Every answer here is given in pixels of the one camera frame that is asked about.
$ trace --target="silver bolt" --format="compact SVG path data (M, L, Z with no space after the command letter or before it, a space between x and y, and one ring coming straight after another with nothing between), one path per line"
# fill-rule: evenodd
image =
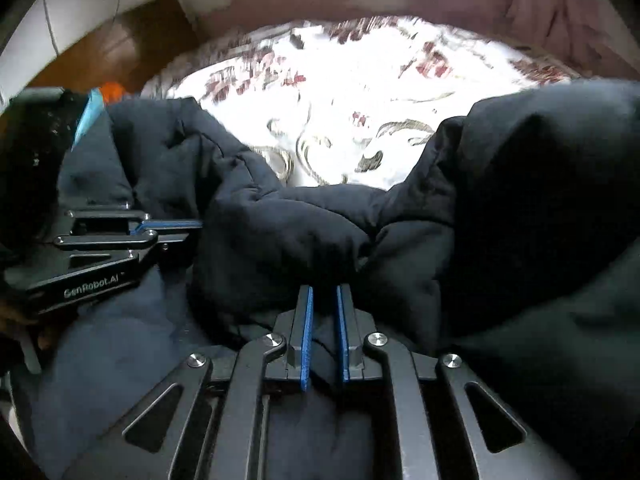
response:
M282 343L282 336L280 334L267 334L263 336L262 342L267 346L279 346Z
M384 346L386 345L386 342L389 341L388 337L382 332L374 332L372 334L369 334L367 340L373 346Z
M462 366L462 357L457 354L447 354L442 358L442 364L447 368L460 368Z
M200 368L201 366L204 366L204 363L206 362L207 358L202 354L191 354L189 357L187 357L187 364L191 368Z

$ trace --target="black jacket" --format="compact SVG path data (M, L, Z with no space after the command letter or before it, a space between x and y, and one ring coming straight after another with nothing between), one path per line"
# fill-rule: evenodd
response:
M488 99L385 192L282 187L193 100L111 105L66 155L60 202L204 229L193 269L152 269L82 311L41 378L16 372L34 456L58 478L191 349L267 330L302 283L348 282L412 348L455 348L586 478L616 474L640 413L638 110L627 82ZM321 313L329 387L274 407L268 478L373 476L369 415L331 389L329 332Z

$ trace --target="wooden panel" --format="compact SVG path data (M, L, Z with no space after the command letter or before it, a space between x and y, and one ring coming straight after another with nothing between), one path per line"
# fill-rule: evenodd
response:
M139 92L174 57L197 46L178 0L154 0L103 23L44 67L28 86L86 92L114 81Z

